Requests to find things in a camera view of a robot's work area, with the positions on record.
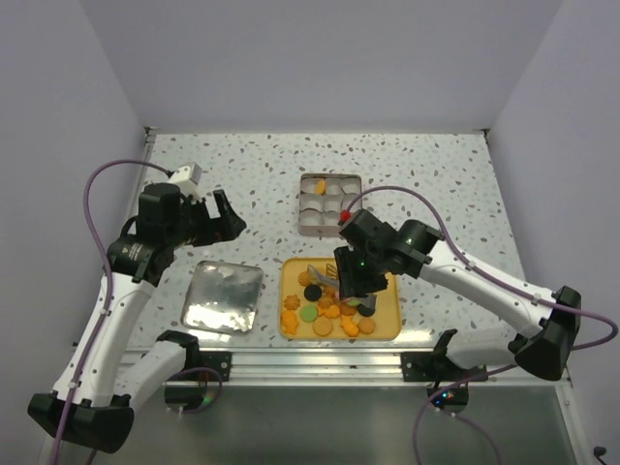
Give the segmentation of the metal tongs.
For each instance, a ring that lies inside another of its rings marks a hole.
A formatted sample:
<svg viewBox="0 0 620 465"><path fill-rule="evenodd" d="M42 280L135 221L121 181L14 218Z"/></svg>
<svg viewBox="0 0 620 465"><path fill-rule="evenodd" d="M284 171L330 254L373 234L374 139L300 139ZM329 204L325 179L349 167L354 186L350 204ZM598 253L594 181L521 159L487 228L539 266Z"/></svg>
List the metal tongs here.
<svg viewBox="0 0 620 465"><path fill-rule="evenodd" d="M335 264L327 263L324 271L318 267L308 265L306 271L310 274L312 284L322 285L326 291L334 291L334 296L350 306L358 307L360 304L367 306L377 306L377 297L374 294L367 294L364 297L342 296L340 291L339 272Z"/></svg>

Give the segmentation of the swirl butter cookie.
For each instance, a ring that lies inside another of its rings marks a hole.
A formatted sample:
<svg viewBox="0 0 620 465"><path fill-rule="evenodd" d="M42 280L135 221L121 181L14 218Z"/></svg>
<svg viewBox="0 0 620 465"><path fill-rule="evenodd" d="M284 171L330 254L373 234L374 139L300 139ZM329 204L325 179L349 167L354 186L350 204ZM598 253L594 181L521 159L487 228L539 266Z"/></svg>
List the swirl butter cookie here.
<svg viewBox="0 0 620 465"><path fill-rule="evenodd" d="M327 309L333 304L333 300L330 296L322 296L317 301L318 307L321 309Z"/></svg>
<svg viewBox="0 0 620 465"><path fill-rule="evenodd" d="M300 304L301 301L297 294L287 295L283 300L283 308L285 311L294 311Z"/></svg>

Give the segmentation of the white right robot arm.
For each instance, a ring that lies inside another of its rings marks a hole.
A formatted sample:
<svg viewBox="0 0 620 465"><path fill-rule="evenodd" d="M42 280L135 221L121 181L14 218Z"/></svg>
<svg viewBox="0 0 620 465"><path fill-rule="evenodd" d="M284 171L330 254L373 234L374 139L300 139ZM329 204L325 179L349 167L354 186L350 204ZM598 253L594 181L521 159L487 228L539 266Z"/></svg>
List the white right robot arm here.
<svg viewBox="0 0 620 465"><path fill-rule="evenodd" d="M481 364L515 364L543 380L561 378L580 328L578 291L552 291L496 268L484 278L473 257L457 256L445 234L418 220L395 229L362 209L341 224L339 234L346 242L334 251L341 296L365 297L384 290L388 275L406 275L446 288L505 324L488 335L446 330L431 358L440 379L453 380Z"/></svg>

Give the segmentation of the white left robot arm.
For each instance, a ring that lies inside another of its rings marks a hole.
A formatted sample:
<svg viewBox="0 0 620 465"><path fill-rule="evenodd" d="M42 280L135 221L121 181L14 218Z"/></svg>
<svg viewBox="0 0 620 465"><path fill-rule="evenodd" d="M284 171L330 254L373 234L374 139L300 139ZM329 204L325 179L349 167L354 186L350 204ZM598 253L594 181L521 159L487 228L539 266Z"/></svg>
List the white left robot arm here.
<svg viewBox="0 0 620 465"><path fill-rule="evenodd" d="M108 248L100 295L69 365L51 391L32 396L27 413L56 440L104 453L126 442L141 405L165 381L187 381L205 372L197 337L166 330L124 373L118 371L133 328L176 249L237 239L245 222L224 190L214 191L219 215L205 201L173 183L147 186L139 195L136 231L124 232Z"/></svg>

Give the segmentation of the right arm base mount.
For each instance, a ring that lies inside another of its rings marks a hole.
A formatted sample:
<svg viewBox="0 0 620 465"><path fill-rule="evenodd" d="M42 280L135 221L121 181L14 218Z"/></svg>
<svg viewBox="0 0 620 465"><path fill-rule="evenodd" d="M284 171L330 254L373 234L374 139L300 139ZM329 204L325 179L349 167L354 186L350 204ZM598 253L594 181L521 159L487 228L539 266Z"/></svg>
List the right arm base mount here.
<svg viewBox="0 0 620 465"><path fill-rule="evenodd" d="M464 369L445 356L434 356L431 352L403 352L400 354L400 368L405 383L456 382L477 376L487 381L486 366Z"/></svg>

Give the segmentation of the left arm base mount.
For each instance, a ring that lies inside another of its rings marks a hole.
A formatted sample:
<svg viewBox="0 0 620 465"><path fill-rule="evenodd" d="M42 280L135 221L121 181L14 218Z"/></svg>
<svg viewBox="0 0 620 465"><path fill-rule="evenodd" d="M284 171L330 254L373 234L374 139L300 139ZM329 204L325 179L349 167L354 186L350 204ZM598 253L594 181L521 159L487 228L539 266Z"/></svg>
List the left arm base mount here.
<svg viewBox="0 0 620 465"><path fill-rule="evenodd" d="M233 354L229 351L201 351L201 365L217 371L225 383L230 379Z"/></svg>

